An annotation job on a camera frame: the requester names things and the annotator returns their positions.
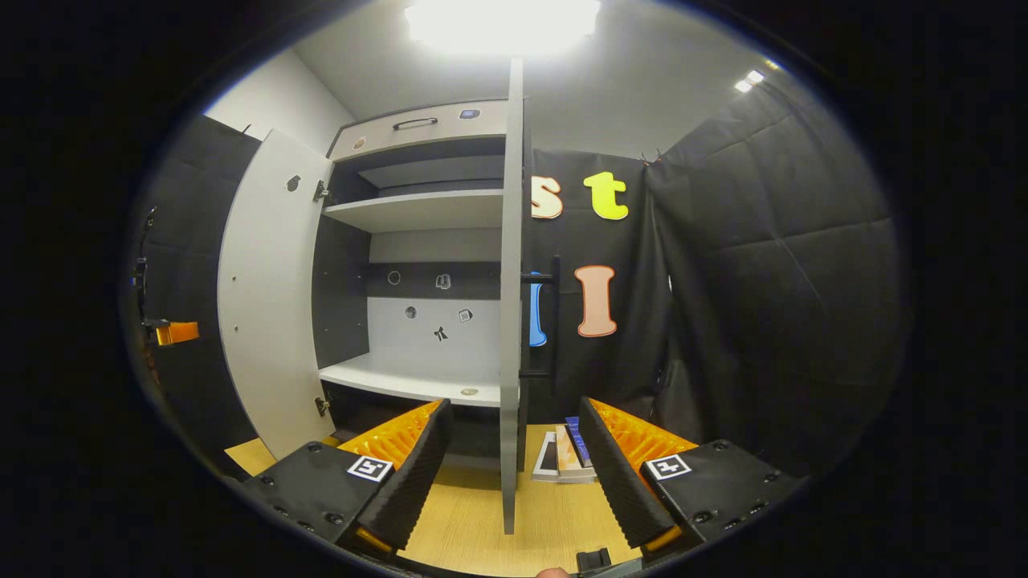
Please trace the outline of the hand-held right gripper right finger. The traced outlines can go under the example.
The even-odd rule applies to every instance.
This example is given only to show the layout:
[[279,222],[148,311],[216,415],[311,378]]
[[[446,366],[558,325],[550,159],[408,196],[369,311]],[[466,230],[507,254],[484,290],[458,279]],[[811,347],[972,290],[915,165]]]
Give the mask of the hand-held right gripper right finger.
[[688,442],[590,397],[577,430],[614,519],[647,563],[729,537],[807,483],[726,439]]

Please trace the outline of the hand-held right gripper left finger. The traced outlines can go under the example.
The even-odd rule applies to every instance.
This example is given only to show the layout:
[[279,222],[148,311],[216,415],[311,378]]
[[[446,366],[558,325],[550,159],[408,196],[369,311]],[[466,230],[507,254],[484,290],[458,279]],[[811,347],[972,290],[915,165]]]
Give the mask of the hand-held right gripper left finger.
[[451,400],[434,400],[337,446],[306,442],[241,490],[285,523],[389,559],[407,548],[452,434]]

